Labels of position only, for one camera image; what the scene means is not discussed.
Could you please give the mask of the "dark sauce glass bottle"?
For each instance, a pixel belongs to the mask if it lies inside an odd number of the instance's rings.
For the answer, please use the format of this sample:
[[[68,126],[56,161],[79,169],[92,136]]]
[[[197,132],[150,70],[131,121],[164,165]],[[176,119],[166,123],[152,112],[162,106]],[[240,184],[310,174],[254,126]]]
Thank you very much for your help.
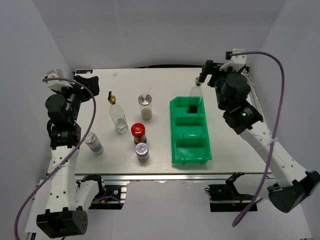
[[[203,99],[202,83],[199,81],[199,77],[195,79],[195,86],[190,90],[189,101],[187,105],[187,113],[196,114],[199,110],[200,103]]]

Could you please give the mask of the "clear oil bottle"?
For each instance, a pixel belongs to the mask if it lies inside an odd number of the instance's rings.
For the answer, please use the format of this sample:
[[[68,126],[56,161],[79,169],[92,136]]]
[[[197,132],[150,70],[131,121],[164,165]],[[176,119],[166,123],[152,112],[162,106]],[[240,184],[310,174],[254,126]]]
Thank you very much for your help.
[[[123,134],[128,129],[124,110],[119,104],[117,104],[116,97],[112,94],[112,91],[108,92],[107,100],[110,104],[108,111],[114,123],[115,129],[120,134]]]

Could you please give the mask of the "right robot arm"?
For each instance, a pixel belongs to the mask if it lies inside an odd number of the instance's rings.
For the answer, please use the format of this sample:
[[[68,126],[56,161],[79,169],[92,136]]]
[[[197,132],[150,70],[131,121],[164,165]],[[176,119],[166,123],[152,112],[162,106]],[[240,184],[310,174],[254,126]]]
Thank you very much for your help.
[[[207,60],[198,80],[215,89],[217,105],[223,111],[227,125],[245,140],[265,162],[273,179],[233,173],[223,185],[211,186],[213,201],[239,200],[243,195],[254,196],[264,181],[258,197],[269,200],[283,213],[290,212],[309,197],[320,183],[317,171],[307,171],[272,137],[263,116],[247,101],[251,91],[242,74],[245,63],[217,64]]]

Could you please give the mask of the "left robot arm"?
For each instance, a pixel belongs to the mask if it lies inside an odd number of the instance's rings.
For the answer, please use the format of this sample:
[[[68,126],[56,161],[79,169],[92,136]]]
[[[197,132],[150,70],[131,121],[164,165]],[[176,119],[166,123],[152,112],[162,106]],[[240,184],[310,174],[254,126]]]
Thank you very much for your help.
[[[37,215],[36,225],[51,239],[84,235],[88,228],[87,210],[106,193],[99,174],[75,180],[76,161],[85,139],[77,123],[78,115],[81,104],[99,94],[99,78],[76,75],[72,81],[56,77],[45,80],[54,92],[45,102],[52,171],[48,175],[48,202],[44,213]]]

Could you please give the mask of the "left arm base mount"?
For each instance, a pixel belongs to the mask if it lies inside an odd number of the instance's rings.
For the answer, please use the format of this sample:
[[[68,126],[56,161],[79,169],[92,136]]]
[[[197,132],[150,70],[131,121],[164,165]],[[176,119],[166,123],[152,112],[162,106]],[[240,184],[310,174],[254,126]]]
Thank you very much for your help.
[[[105,185],[105,195],[101,200],[94,200],[90,210],[121,210],[127,193],[126,185]]]

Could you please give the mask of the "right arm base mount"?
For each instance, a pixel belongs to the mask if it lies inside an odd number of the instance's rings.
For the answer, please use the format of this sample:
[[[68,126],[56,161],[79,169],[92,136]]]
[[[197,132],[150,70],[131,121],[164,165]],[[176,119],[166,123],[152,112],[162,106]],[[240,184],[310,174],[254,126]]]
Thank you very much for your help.
[[[204,191],[209,196],[212,213],[240,213],[253,198],[249,194],[234,193],[226,184],[211,184]]]

